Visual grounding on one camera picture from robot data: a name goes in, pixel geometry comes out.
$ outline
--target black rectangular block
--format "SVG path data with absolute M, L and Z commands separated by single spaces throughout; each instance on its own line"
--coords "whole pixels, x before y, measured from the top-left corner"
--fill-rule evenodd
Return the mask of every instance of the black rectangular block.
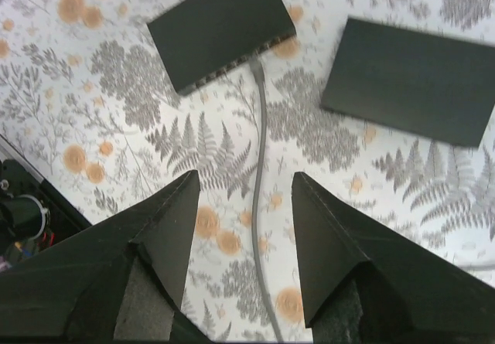
M 295 35 L 282 0 L 185 0 L 148 28 L 181 95 Z
M 478 147 L 495 105 L 495 48 L 349 19 L 322 107 Z

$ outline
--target black cylindrical part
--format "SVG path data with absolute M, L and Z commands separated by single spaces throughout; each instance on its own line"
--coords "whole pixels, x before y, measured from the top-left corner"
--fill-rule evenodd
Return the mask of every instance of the black cylindrical part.
M 46 210 L 31 196 L 0 199 L 0 223 L 12 241 L 37 237 L 46 225 Z

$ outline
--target gray cable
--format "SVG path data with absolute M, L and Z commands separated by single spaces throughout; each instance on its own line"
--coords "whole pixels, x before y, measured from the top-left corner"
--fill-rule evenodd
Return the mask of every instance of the gray cable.
M 263 71 L 263 65 L 257 57 L 253 57 L 249 60 L 249 68 L 254 76 L 254 81 L 258 85 L 260 94 L 260 109 L 261 109 L 261 134 L 260 134 L 260 151 L 258 154 L 258 166 L 256 169 L 256 181 L 254 182 L 253 193 L 253 207 L 251 211 L 251 242 L 253 243 L 254 253 L 254 265 L 256 267 L 256 277 L 261 289 L 261 298 L 263 304 L 266 307 L 268 317 L 270 318 L 271 326 L 275 332 L 275 337 L 278 342 L 283 342 L 282 332 L 278 326 L 277 317 L 275 316 L 275 310 L 271 305 L 270 294 L 266 288 L 263 269 L 261 268 L 261 256 L 258 245 L 258 203 L 260 199 L 261 191 L 261 177 L 263 175 L 263 166 L 265 164 L 265 145 L 266 145 L 266 96 L 265 96 L 265 72 Z
M 454 264 L 454 265 L 466 272 L 495 271 L 495 261 L 488 261 L 485 264 Z

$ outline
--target patterned surface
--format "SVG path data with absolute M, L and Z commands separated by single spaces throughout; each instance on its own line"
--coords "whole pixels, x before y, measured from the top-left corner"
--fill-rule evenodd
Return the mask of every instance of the patterned surface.
M 191 97 L 174 94 L 145 22 L 178 1 L 4 0 L 0 128 L 92 223 L 198 168 L 183 310 L 212 338 L 271 340 L 250 250 L 257 89 L 244 66 Z M 479 150 L 461 150 L 318 108 L 347 15 L 493 42 L 492 1 L 284 0 L 299 37 L 263 58 L 260 245 L 287 340 L 311 339 L 292 227 L 294 171 L 448 261 L 493 255 L 493 120 Z M 495 284 L 489 272 L 476 276 Z

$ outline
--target ethernet cable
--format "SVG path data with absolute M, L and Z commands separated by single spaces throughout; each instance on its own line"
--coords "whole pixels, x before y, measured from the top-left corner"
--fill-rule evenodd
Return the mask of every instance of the ethernet cable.
M 256 169 L 256 181 L 254 182 L 253 206 L 251 211 L 251 242 L 253 243 L 254 265 L 256 267 L 256 277 L 261 289 L 261 299 L 268 313 L 271 326 L 275 332 L 275 338 L 278 342 L 283 342 L 282 332 L 278 325 L 275 310 L 271 304 L 270 294 L 265 284 L 265 277 L 261 267 L 261 256 L 258 245 L 258 205 L 261 191 L 261 177 L 263 175 L 263 166 L 265 164 L 265 145 L 266 145 L 266 127 L 267 127 L 267 108 L 265 95 L 265 72 L 260 60 L 254 56 L 249 60 L 249 68 L 253 74 L 254 81 L 258 85 L 260 94 L 260 109 L 261 109 L 261 133 L 258 153 L 258 166 Z

